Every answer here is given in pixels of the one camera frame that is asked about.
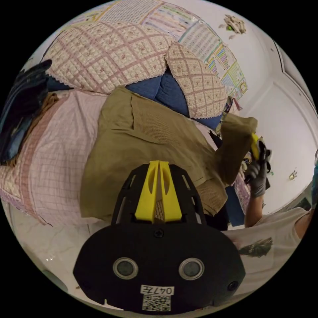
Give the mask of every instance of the blue pillow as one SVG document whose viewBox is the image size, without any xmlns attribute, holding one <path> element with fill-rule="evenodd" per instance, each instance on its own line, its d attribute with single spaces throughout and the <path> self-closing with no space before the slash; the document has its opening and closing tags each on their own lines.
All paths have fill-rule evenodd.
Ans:
<svg viewBox="0 0 318 318">
<path fill-rule="evenodd" d="M 179 114 L 188 118 L 190 117 L 186 98 L 169 69 L 167 69 L 162 76 L 133 83 L 127 85 L 126 88 L 134 93 L 162 104 Z M 215 129 L 221 118 L 222 115 L 194 120 L 211 129 Z"/>
<path fill-rule="evenodd" d="M 142 97 L 154 100 L 158 93 L 161 78 L 162 76 L 157 76 L 152 79 L 145 79 L 137 83 L 129 84 L 126 88 Z"/>
</svg>

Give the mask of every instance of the screw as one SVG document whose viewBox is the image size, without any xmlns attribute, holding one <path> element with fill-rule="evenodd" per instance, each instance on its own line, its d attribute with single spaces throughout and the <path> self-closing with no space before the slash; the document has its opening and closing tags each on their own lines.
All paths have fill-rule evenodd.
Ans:
<svg viewBox="0 0 318 318">
<path fill-rule="evenodd" d="M 153 234 L 154 234 L 154 236 L 155 236 L 156 238 L 160 239 L 160 238 L 163 237 L 164 232 L 163 232 L 162 229 L 159 229 L 159 230 L 155 230 L 155 231 L 153 232 Z"/>
<path fill-rule="evenodd" d="M 232 292 L 238 287 L 238 285 L 239 285 L 239 283 L 237 281 L 233 281 L 233 282 L 229 283 L 228 290 L 230 292 Z"/>
</svg>

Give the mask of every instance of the clothing pile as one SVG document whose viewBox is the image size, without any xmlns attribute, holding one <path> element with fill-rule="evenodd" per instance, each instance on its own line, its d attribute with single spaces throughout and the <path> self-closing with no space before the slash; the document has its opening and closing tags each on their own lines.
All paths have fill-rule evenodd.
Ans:
<svg viewBox="0 0 318 318">
<path fill-rule="evenodd" d="M 44 113 L 58 100 L 49 93 L 46 60 L 21 71 L 5 102 L 0 117 L 0 164 L 14 167 L 21 146 Z"/>
</svg>

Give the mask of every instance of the gloved hand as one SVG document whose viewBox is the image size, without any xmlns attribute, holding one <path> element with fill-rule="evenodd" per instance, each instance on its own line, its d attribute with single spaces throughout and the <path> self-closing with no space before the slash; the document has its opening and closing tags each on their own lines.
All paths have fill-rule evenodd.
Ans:
<svg viewBox="0 0 318 318">
<path fill-rule="evenodd" d="M 266 191 L 266 160 L 262 158 L 260 162 L 261 165 L 258 161 L 253 160 L 245 172 L 246 176 L 250 176 L 252 178 L 252 181 L 249 183 L 252 198 L 258 198 L 264 195 Z"/>
</svg>

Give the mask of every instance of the pink checkered bedsheet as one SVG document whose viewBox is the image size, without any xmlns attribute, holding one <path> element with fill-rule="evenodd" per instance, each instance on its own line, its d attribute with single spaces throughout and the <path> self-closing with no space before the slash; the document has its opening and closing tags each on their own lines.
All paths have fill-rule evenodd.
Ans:
<svg viewBox="0 0 318 318">
<path fill-rule="evenodd" d="M 42 224 L 96 222 L 81 217 L 79 191 L 106 98 L 77 90 L 61 98 L 32 131 L 16 167 L 0 167 L 0 196 Z"/>
</svg>

